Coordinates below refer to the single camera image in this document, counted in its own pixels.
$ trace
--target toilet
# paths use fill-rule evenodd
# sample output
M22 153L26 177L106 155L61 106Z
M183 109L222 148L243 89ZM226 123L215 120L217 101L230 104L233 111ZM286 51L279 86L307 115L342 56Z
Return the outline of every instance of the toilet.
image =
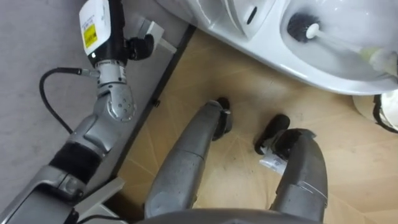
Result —
M398 52L398 1L157 0L166 10L256 60L309 85L345 95L398 89L398 79L374 71L358 55L330 43L298 43L290 17L310 10L323 31L359 45Z

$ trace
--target wooden floor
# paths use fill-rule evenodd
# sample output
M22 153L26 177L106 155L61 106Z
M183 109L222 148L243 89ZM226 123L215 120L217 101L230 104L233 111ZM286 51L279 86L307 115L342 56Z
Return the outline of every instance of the wooden floor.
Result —
M397 223L398 136L363 118L350 96L295 81L197 31L119 175L123 200L141 207L159 166L193 114L227 96L234 128L212 143L195 207L266 209L280 176L252 142L277 113L318 137L328 169L325 223Z

